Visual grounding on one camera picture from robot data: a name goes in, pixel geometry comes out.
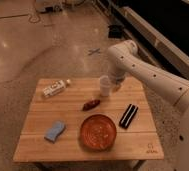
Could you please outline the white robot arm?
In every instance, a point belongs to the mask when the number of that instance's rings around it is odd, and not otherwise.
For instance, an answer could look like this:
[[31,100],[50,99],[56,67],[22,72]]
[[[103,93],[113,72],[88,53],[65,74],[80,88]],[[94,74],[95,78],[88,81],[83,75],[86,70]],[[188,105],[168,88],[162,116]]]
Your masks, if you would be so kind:
[[189,80],[140,60],[132,40],[110,46],[107,53],[114,84],[122,83],[129,73],[183,113],[175,171],[189,171]]

